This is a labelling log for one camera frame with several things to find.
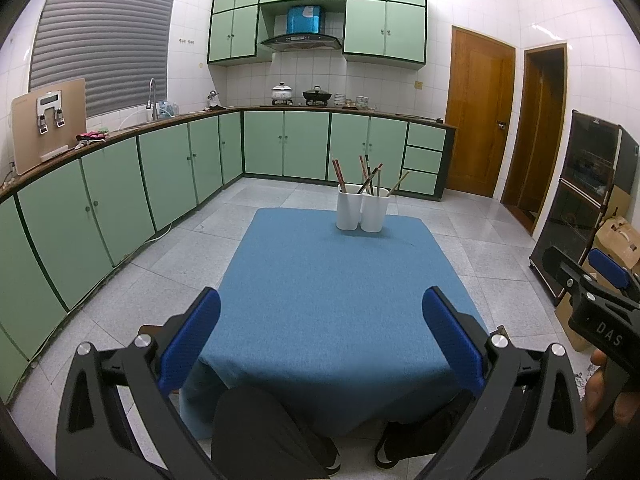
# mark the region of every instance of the blue gripper pad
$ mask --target blue gripper pad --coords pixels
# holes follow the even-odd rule
[[[219,318],[220,297],[212,288],[201,298],[160,357],[158,389],[164,396],[184,384]]]
[[[439,290],[434,290],[434,287],[430,287],[424,292],[422,316],[455,373],[460,387],[471,391],[477,398],[486,383],[482,354],[452,313],[452,311],[455,312],[455,308],[447,306],[448,301],[446,303],[444,295],[440,292],[441,297],[438,292]],[[457,316],[468,316],[467,314],[456,314]],[[471,318],[470,322],[475,323],[484,333],[484,340],[486,340],[488,335],[484,329],[473,317],[468,317]]]
[[[631,278],[626,270],[599,249],[592,249],[589,252],[589,264],[615,288],[625,289],[631,284]]]

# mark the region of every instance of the white utensil holder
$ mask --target white utensil holder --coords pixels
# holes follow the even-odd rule
[[[343,193],[338,186],[338,211],[335,226],[343,231],[357,229],[360,222],[360,209],[363,195],[356,194],[362,187],[360,184],[345,184],[347,192]]]
[[[362,198],[362,218],[360,228],[367,233],[378,233],[385,221],[386,206],[389,204],[389,190],[380,188],[380,196],[365,194]]]

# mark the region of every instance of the human hand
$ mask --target human hand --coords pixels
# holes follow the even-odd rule
[[[595,349],[591,355],[591,362],[600,368],[587,381],[584,387],[582,408],[584,410],[584,425],[587,433],[596,425],[596,411],[604,396],[604,368],[607,356],[601,350]],[[626,426],[634,418],[640,406],[640,392],[622,392],[613,405],[613,418],[620,426]]]

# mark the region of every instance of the tile floor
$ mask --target tile floor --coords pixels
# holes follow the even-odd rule
[[[217,287],[254,213],[261,207],[335,209],[333,187],[243,178],[181,219],[148,245],[79,310],[41,356],[12,405],[27,440],[51,468],[60,396],[76,346],[129,344],[142,324],[162,324],[183,312],[199,290]],[[574,371],[589,352],[572,350],[551,302],[529,269],[534,241],[491,198],[446,190],[442,202],[392,197],[388,212],[421,219],[469,291],[489,330],[503,324],[517,346],[545,349],[561,342]],[[148,460],[161,463],[128,390],[121,390],[134,434]],[[388,472],[376,469],[372,450],[382,424],[372,421],[337,439],[338,479],[413,479],[430,457],[413,458]]]

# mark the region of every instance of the blue tablecloth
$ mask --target blue tablecloth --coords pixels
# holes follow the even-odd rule
[[[197,438],[210,435],[220,380],[270,391],[329,436],[373,417],[423,418],[459,389],[422,318],[431,285],[484,326],[420,220],[387,216],[368,234],[338,230],[332,211],[260,209],[181,391],[183,420]]]

